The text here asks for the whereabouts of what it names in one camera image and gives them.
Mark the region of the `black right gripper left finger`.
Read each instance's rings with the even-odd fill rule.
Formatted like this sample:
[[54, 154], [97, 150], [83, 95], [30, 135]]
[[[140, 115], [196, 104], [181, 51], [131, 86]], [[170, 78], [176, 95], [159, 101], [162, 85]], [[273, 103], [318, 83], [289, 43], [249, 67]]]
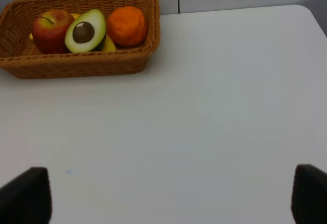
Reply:
[[1, 187], [1, 223], [44, 223], [52, 217], [48, 170], [32, 167]]

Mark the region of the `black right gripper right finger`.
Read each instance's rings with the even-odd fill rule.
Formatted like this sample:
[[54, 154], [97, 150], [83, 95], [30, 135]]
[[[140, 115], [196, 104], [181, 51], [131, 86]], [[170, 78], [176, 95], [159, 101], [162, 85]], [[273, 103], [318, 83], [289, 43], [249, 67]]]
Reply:
[[297, 224], [326, 224], [326, 172], [310, 164], [297, 165], [291, 211]]

